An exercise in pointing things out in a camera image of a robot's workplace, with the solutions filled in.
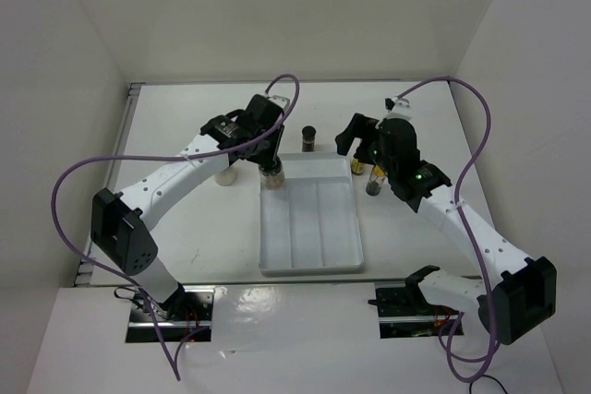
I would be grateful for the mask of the yellow label bottle tan cap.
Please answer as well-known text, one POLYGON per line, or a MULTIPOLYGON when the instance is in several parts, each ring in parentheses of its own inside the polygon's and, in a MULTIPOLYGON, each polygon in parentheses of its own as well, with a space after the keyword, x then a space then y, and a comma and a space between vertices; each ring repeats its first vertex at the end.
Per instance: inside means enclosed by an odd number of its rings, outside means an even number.
POLYGON ((363 175, 367 169, 367 153, 366 150, 359 146, 353 154, 350 162, 350 170, 353 175, 363 175))

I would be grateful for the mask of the large jar brown spice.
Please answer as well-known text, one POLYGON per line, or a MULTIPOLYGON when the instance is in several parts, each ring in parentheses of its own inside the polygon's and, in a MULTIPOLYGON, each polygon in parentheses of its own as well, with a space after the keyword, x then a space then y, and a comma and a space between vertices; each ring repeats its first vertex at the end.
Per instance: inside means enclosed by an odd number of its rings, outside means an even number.
POLYGON ((266 165, 260 165, 259 178, 262 189, 271 191, 281 189, 285 180, 281 160, 277 159, 266 165))

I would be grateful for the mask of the tall gold band bottle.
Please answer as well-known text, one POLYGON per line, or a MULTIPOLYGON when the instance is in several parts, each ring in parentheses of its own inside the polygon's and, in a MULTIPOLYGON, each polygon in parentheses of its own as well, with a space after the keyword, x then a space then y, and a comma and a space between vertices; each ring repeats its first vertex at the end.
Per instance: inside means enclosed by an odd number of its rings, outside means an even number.
POLYGON ((382 189, 386 177, 387 174, 378 165, 374 165, 366 183, 366 193, 371 197, 377 196, 382 189))

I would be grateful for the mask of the small dark label spice jar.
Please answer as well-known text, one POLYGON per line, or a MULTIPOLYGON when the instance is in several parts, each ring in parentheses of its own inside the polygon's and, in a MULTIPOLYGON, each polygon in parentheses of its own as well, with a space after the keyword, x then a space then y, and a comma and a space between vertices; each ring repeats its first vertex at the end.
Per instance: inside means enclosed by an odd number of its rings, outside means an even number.
POLYGON ((303 152, 313 152, 315 149, 315 141, 317 130, 312 125, 306 125, 302 128, 302 151, 303 152))

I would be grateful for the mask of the large jar white contents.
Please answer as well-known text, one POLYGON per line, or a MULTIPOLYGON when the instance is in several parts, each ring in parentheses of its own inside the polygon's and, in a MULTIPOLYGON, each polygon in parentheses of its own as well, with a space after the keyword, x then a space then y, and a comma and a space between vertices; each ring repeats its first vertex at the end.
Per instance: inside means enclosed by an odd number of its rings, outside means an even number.
POLYGON ((232 185, 237 177, 237 172, 234 166, 229 166, 221 172, 214 175, 214 181, 220 186, 232 185))

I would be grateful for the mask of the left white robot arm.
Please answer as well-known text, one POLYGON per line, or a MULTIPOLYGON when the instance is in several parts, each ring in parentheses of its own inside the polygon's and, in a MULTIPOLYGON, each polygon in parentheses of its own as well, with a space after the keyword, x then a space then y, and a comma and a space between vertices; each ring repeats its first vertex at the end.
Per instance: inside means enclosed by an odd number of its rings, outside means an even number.
POLYGON ((197 186, 237 161, 252 162, 272 176, 282 175, 277 151, 283 125, 278 121, 289 106, 286 98, 256 94, 246 108, 210 119, 176 161, 119 192, 104 188, 93 197, 91 240, 151 297, 151 309, 162 319, 191 313, 197 300, 159 259, 152 230, 197 186))

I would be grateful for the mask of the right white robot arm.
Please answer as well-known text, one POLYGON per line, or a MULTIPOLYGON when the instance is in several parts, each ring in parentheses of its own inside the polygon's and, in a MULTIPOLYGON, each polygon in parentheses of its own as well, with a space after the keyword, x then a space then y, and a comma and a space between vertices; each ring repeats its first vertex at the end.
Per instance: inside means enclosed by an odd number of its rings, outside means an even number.
POLYGON ((479 270, 479 280, 455 276, 433 265, 409 275, 404 302, 416 314, 433 305, 475 313, 487 333, 510 345, 556 312, 557 270, 507 241, 457 193, 436 165, 422 159, 412 124, 395 114, 382 120, 353 115, 336 136, 345 155, 354 140, 355 159, 380 168, 393 194, 429 221, 479 270))

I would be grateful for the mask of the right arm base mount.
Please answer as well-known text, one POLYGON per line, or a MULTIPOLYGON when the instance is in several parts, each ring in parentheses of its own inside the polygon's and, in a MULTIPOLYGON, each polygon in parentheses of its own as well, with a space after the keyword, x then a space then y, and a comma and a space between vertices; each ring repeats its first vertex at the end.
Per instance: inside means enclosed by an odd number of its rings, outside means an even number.
POLYGON ((402 282, 378 282, 368 304, 377 310, 380 337, 411 339, 447 335, 458 312, 441 305, 415 305, 402 282))

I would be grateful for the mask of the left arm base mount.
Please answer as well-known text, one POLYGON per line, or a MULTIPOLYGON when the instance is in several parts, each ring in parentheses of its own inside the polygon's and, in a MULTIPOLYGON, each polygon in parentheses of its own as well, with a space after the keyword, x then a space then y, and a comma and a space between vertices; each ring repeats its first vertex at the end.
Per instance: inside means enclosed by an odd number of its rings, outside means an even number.
MULTIPOLYGON (((187 286, 187 307, 176 308, 173 314, 158 305, 152 310, 165 342, 179 342, 189 336, 191 342, 211 340, 211 321, 214 306, 213 286, 187 286)), ((118 286, 114 297, 131 303, 127 322, 126 343, 155 343, 158 341, 152 318, 143 297, 131 287, 118 286)))

